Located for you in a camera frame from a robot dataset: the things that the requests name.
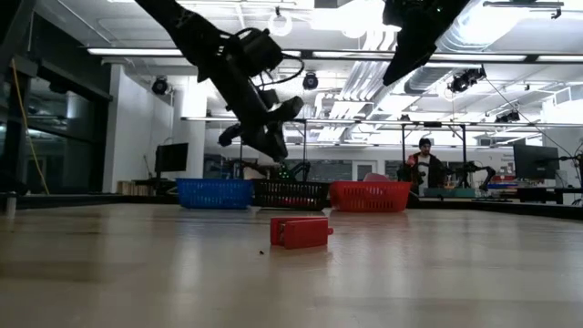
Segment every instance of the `black basket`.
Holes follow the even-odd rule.
[[[254,206],[296,210],[322,210],[326,207],[329,183],[256,179],[253,181]]]

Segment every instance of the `dark jacket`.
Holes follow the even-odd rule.
[[[429,154],[429,177],[419,177],[419,163],[420,152],[409,156],[407,164],[411,167],[411,181],[414,185],[418,185],[419,178],[426,180],[429,188],[442,188],[445,185],[445,166],[441,160],[434,155]]]

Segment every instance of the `plastic bin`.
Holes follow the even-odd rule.
[[[266,208],[322,210],[330,184],[256,179],[253,205]]]
[[[407,207],[411,182],[336,181],[330,197],[336,210],[349,212],[400,212]]]
[[[177,179],[179,203],[187,209],[244,210],[251,205],[253,183],[242,179]]]

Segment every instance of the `red block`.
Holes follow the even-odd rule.
[[[271,219],[271,245],[288,250],[326,245],[331,234],[325,217]]]

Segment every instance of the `camera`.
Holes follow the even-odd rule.
[[[156,77],[156,81],[152,84],[152,92],[159,96],[166,96],[172,92],[172,86],[168,83],[168,78]]]
[[[306,73],[306,77],[303,78],[303,89],[304,90],[314,90],[318,87],[318,77],[314,72]]]
[[[454,80],[447,88],[453,93],[465,92],[477,84],[477,81],[486,77],[486,71],[483,67],[468,69],[464,73],[454,76]]]

